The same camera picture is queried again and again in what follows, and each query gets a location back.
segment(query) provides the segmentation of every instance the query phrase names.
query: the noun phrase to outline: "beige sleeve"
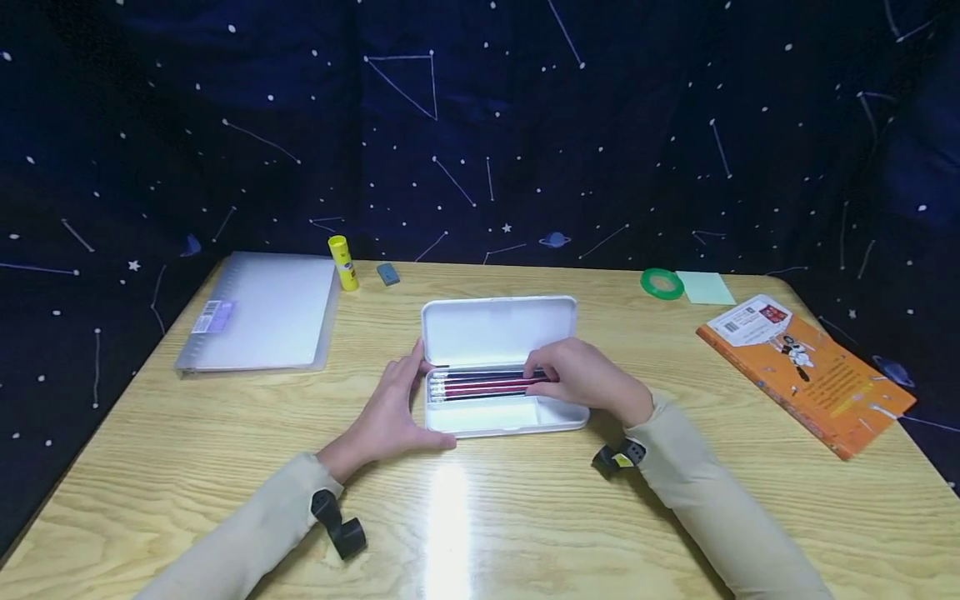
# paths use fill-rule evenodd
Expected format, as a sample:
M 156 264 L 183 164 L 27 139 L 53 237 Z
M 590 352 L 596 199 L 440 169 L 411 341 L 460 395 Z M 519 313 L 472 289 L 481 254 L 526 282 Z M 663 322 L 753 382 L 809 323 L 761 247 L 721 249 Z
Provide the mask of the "beige sleeve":
M 310 501 L 314 492 L 323 489 L 338 498 L 344 490 L 317 457 L 298 454 L 135 600 L 246 598 L 317 523 Z
M 654 397 L 627 430 L 647 449 L 640 472 L 739 599 L 832 598 L 800 547 L 717 461 L 684 413 Z

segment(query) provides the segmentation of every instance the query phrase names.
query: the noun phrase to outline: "barcode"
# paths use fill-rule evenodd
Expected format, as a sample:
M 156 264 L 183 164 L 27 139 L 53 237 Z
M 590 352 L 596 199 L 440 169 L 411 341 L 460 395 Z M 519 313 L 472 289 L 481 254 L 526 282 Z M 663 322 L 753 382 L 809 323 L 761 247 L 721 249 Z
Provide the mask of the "barcode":
M 193 325 L 193 330 L 190 333 L 206 333 L 206 331 L 210 329 L 210 322 L 213 321 L 213 317 L 217 314 L 218 308 L 220 308 L 219 300 L 208 301 L 204 305 L 204 311 L 200 313 L 200 317 Z

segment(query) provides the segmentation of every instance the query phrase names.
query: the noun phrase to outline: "green sticky note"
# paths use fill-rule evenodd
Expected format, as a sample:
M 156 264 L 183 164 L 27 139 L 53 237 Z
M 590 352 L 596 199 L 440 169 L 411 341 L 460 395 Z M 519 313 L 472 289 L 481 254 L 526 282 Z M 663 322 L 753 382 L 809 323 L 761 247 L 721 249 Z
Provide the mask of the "green sticky note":
M 677 277 L 684 283 L 684 292 L 691 304 L 736 304 L 719 273 L 678 271 Z

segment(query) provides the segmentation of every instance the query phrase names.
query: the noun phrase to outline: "hand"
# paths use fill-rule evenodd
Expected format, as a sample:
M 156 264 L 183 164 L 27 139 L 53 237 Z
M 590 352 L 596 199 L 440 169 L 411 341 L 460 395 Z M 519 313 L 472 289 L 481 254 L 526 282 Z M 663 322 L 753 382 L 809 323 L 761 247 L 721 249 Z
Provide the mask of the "hand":
M 530 396 L 549 396 L 609 411 L 628 429 L 653 415 L 653 397 L 647 386 L 587 342 L 566 338 L 530 352 L 523 376 L 533 375 L 537 366 L 550 381 L 530 386 Z
M 317 453 L 317 459 L 334 479 L 344 483 L 366 463 L 393 458 L 408 450 L 456 447 L 456 438 L 423 429 L 410 416 L 411 395 L 418 388 L 422 373 L 432 368 L 423 361 L 423 340 L 417 340 L 410 355 L 387 364 L 379 385 L 353 425 Z

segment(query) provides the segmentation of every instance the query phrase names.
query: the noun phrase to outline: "fabric curtain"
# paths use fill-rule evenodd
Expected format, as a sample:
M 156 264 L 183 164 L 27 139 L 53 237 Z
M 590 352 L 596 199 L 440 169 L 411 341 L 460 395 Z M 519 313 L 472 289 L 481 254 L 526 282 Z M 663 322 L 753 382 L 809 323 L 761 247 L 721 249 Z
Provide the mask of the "fabric curtain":
M 217 260 L 333 232 L 356 258 L 780 276 L 918 397 L 904 425 L 953 481 L 955 13 L 7 3 L 0 548 Z

